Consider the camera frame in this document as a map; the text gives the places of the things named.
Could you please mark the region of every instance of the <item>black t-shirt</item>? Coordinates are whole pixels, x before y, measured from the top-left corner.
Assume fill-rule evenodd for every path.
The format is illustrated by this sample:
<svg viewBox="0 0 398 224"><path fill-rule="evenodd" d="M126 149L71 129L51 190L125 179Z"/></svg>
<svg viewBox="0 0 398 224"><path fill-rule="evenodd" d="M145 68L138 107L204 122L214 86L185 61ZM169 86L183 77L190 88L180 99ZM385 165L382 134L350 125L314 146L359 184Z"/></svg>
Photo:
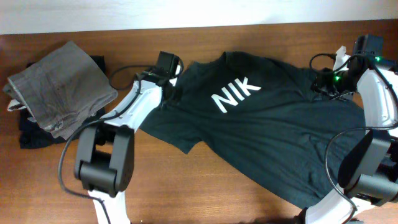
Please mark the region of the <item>black t-shirt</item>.
<svg viewBox="0 0 398 224"><path fill-rule="evenodd" d="M190 66L176 84L179 102L155 109L141 129L184 153L204 141L264 188L309 207L331 190L323 168L329 139L364 126L361 108L323 99L310 90L314 79L308 69L227 52L214 62ZM363 136L363 131L350 133L334 143L329 154L334 180Z"/></svg>

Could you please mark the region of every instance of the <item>wooden table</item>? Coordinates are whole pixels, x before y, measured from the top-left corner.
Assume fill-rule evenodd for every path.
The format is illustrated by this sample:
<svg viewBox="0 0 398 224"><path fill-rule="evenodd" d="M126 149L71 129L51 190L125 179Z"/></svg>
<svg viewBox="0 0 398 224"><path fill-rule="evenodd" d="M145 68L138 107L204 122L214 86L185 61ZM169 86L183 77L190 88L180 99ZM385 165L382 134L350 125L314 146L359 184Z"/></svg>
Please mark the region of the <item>wooden table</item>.
<svg viewBox="0 0 398 224"><path fill-rule="evenodd" d="M0 35L0 84L49 52L73 40L90 55L104 55L109 71L129 64L155 63L160 50L192 61L210 62L223 51L245 51L299 67L311 56L347 46L350 54L359 35L385 38L384 56L398 58L398 21L327 22L194 29L121 30L60 34ZM332 67L320 58L315 65ZM119 82L129 82L125 73ZM108 106L114 107L126 94ZM19 113L6 111L0 95L0 223L96 223L93 202L69 196L57 182L63 144L19 149ZM65 160L65 181L81 189L72 174L74 142ZM136 165L126 192L133 223L239 223L292 217L300 209L263 189L205 144L185 155L148 134L136 134ZM397 223L398 206L388 203L359 215L366 223Z"/></svg>

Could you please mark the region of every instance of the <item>black cable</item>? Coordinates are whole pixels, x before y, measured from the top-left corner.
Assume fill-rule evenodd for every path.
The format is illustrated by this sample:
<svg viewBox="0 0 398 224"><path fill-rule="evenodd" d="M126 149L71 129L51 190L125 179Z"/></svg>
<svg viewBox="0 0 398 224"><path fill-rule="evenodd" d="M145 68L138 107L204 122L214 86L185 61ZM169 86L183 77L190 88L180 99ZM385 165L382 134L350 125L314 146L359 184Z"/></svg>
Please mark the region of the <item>black cable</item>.
<svg viewBox="0 0 398 224"><path fill-rule="evenodd" d="M125 67L119 68L119 69L117 69L115 72L112 73L112 76L113 76L114 74L116 74L117 72L120 72L121 70L124 70L124 69L127 69L127 68L131 68L131 67L136 67L136 66L137 66L137 65L129 65L129 66L125 66ZM100 118L100 119L97 119L97 120L95 120L95 121L86 123L86 124L80 126L75 132L73 132L73 134L68 138L67 143L65 144L65 147L63 148L63 151L62 151L62 153L61 153L60 162L59 162L59 164L58 164L58 181L59 181L59 183L60 183L61 189L64 190L66 193L71 194L71 195L74 195L74 196L77 196L77 197L87 198L87 199L91 199L91 200L96 200L96 201L98 201L98 202L101 204L101 206L102 206L102 208L103 208L103 210L104 210L105 217L106 217L106 219L107 219L107 221L108 221L109 224L111 224L111 220L109 219L109 215L108 215L108 212L106 211L105 204L104 204L104 202L103 202L100 198L92 197L92 196L90 196L90 195L86 195L86 194L81 194L81 193L75 192L75 191L73 191L73 190L68 189L68 188L65 186L65 184L63 183L63 180L62 180L62 164L63 164L63 160L64 160L64 158L65 158L65 154L67 153L68 147L69 147L70 143L72 142L72 139L73 139L77 134L79 134L82 130L84 130L85 128L87 128L87 127L89 127L89 126L91 126L91 125L93 125L93 124L102 123L102 122L104 122L104 121L107 121L107 120L110 120L110 119L114 119L114 118L119 117L121 114L123 114L124 112L126 112L126 111L129 109L129 107L137 100L138 96L140 95L140 92L141 92L141 80L138 80L138 89L137 89L137 91L136 91L136 95L134 96L134 98L130 101L130 103L129 103L123 110L121 110L120 112L116 112L115 115L110 116L110 117L108 117L108 118Z"/></svg>
<svg viewBox="0 0 398 224"><path fill-rule="evenodd" d="M113 79L113 77L115 76L115 74L117 74L117 73L120 72L121 70L125 70L125 69L127 69L127 68L143 68L143 67L147 67L147 68L148 68L147 71L149 72L152 68L155 67L155 65L127 65L127 66L118 68L118 69L116 69L114 72L112 72L112 73L109 75L109 85L110 85L112 88L114 88L115 90L119 90L119 91L127 90L127 89L130 88L130 86L134 83L135 79L133 78L133 79L131 80L131 82L130 82L127 86L125 86L125 87L116 88L114 85L112 85L112 79Z"/></svg>
<svg viewBox="0 0 398 224"><path fill-rule="evenodd" d="M310 69L313 70L315 73L318 73L318 74L321 74L321 75L326 75L326 74L329 74L329 73L333 73L333 72L319 72L318 70L315 70L314 68L312 68L312 61L313 61L314 59L316 59L317 57L319 57L319 56L328 56L328 57L332 58L333 60L336 60L337 54L320 53L320 54L314 55L314 56L311 58L311 60L310 60Z"/></svg>
<svg viewBox="0 0 398 224"><path fill-rule="evenodd" d="M321 56L321 55L329 56L329 55L331 55L331 54L318 54L318 55L314 56L314 57L311 59L311 61L310 61L310 68L311 68L312 70L314 70L314 69L312 68L312 60L313 60L314 58L316 58L317 56ZM367 62L368 62L368 64L370 65L370 67L371 67L373 70L376 71L377 75L383 80L384 84L386 84L386 88L390 91L390 93L391 93L391 95L392 95L392 98L393 98L393 100L394 100L395 106L398 106L398 97L397 97L395 91L392 89L392 85L388 82L388 80L384 77L384 75L380 72L380 70L375 66L375 64L372 63L372 61L370 61L369 58L367 58L367 57L365 57L365 56L363 56L363 55L360 55L360 54L354 54L354 55L352 55L341 67L337 68L336 70L334 70L334 71L332 71L332 72L321 73L321 72L318 72L318 71L316 71L316 70L314 70L314 71L316 71L316 72L319 73L319 74L330 74L330 73L337 72L338 70L342 69L350 60L352 60L352 59L355 58L355 57L360 57L360 58L364 58L365 60L367 60ZM328 178L328 180L329 180L329 183L330 183L331 186L337 191L337 193L338 193L340 196L342 196L345 200L347 200L347 201L351 204L351 206L353 207L353 210L351 211L349 217L348 217L343 223L349 222L349 221L354 217L354 214L355 214L356 211L358 211L358 209L356 208L355 203L354 203L350 198L348 198L348 197L335 185L335 183L333 183L333 181L332 181L332 179L331 179L331 177L330 177L329 168L328 168L328 151L329 151L329 149L330 149L330 146L332 145L333 141L335 141L338 137L340 137L340 136L342 136L343 134L348 133L348 132L352 132L352 131L367 131L367 130L371 130L371 129L376 129L376 130L391 130L391 129L395 129L395 128L398 128L398 122L395 122L395 123L394 123L393 125L391 125L391 126L385 126L385 127L365 126L365 127L361 127L361 128L351 128L351 129L347 129L347 130L344 130L344 131L342 131L342 132L336 134L335 136L333 136L333 137L329 140L329 143L328 143L328 145L326 146L325 155L324 155L324 166L325 166L326 176L327 176L327 178Z"/></svg>
<svg viewBox="0 0 398 224"><path fill-rule="evenodd" d="M349 91L347 93L339 93L336 96L332 96L329 100L335 100L337 98L340 98L342 96L345 96L345 95L348 95L348 94L352 94L352 93L355 93L355 92L354 91Z"/></svg>

